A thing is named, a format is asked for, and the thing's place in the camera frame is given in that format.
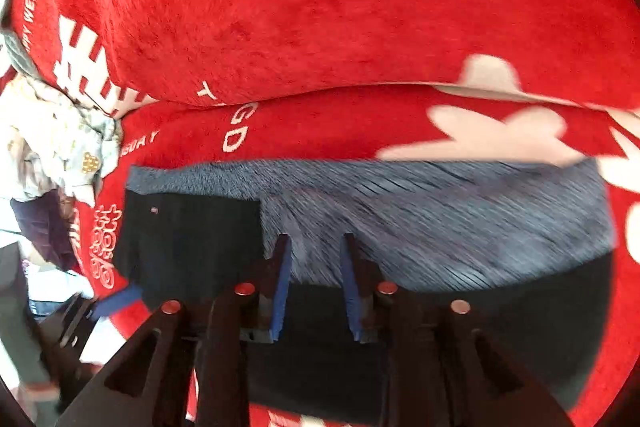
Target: crumpled white cloth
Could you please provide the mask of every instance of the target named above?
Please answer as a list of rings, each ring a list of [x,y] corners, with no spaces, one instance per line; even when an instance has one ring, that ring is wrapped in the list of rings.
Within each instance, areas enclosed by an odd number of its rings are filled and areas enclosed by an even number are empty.
[[[94,187],[118,165],[122,126],[19,74],[0,94],[0,140],[4,197],[29,201],[57,185],[94,206]]]

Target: copper rivet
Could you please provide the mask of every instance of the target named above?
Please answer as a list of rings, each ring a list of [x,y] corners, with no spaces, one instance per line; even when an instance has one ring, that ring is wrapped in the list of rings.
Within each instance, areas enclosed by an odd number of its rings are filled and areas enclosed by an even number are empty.
[[[458,315],[466,315],[471,311],[471,304],[462,299],[457,299],[451,303],[451,309]]]
[[[236,286],[236,295],[252,295],[255,292],[255,286],[250,282],[241,282]]]
[[[171,300],[162,304],[162,307],[160,309],[162,310],[162,313],[166,313],[167,315],[173,315],[179,312],[181,308],[182,308],[182,305],[180,304],[180,302]]]
[[[398,285],[394,282],[383,281],[378,283],[378,292],[382,295],[393,295],[398,291]]]

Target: dark purple cloth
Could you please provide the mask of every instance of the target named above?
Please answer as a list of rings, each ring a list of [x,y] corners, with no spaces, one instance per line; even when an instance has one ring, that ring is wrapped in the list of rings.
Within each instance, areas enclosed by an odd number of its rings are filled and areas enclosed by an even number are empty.
[[[51,190],[33,201],[11,200],[15,219],[22,235],[45,261],[67,271],[78,264],[69,241],[67,222],[60,216],[58,191]]]

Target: gray fur fabric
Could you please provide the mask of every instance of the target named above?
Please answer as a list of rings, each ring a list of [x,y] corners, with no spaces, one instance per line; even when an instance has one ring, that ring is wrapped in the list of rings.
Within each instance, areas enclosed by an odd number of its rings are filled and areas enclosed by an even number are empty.
[[[256,160],[132,167],[127,188],[260,200],[265,252],[292,239],[293,280],[339,285],[343,233],[385,277],[462,291],[571,269],[612,249],[594,160],[558,168],[504,162]]]

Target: blue gripper pad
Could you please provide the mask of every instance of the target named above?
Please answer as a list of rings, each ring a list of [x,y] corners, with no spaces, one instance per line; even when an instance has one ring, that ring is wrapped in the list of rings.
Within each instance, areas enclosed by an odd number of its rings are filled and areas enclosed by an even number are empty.
[[[287,295],[289,294],[289,280],[291,279],[291,265],[293,256],[291,251],[291,239],[287,237],[284,255],[282,256],[282,264],[280,265],[280,273],[278,275],[278,285],[276,293],[273,296],[273,311],[271,313],[271,340],[277,341],[284,324],[284,314],[287,304]]]
[[[342,236],[340,244],[340,272],[342,274],[342,291],[344,292],[344,305],[349,319],[349,329],[353,333],[353,339],[359,342],[362,337],[362,303],[353,271],[351,252],[349,252],[349,245],[344,236]]]

